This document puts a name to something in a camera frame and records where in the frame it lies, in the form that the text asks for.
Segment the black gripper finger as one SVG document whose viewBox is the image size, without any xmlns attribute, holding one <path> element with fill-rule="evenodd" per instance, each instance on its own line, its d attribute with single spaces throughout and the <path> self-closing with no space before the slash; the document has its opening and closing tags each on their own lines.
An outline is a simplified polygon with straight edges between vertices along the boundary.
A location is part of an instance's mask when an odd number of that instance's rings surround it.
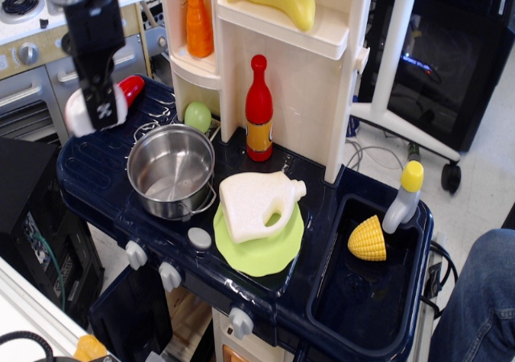
<svg viewBox="0 0 515 362">
<path fill-rule="evenodd" d="M 117 124 L 117 85 L 111 84 L 102 89 L 101 126 L 108 127 Z"/>
<path fill-rule="evenodd" d="M 86 110 L 92 126 L 95 130 L 105 128 L 105 101 L 102 93 L 95 87 L 89 87 L 83 90 L 83 97 Z"/>
</svg>

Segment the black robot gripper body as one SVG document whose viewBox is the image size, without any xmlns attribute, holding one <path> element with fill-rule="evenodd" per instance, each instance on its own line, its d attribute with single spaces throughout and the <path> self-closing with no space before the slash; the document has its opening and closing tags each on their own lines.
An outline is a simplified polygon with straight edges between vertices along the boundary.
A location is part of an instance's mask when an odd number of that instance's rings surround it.
<svg viewBox="0 0 515 362">
<path fill-rule="evenodd" d="M 110 86 L 113 55 L 125 45 L 118 0 L 61 0 L 68 33 L 64 50 L 73 58 L 82 89 Z"/>
</svg>

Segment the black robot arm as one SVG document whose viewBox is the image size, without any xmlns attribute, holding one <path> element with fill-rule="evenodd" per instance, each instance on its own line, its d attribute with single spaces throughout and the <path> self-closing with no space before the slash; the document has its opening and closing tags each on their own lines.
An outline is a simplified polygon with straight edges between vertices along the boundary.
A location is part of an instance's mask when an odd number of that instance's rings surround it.
<svg viewBox="0 0 515 362">
<path fill-rule="evenodd" d="M 118 0 L 48 0 L 63 9 L 68 32 L 61 47 L 72 57 L 79 94 L 93 130 L 122 119 L 111 73 L 113 56 L 126 45 Z"/>
</svg>

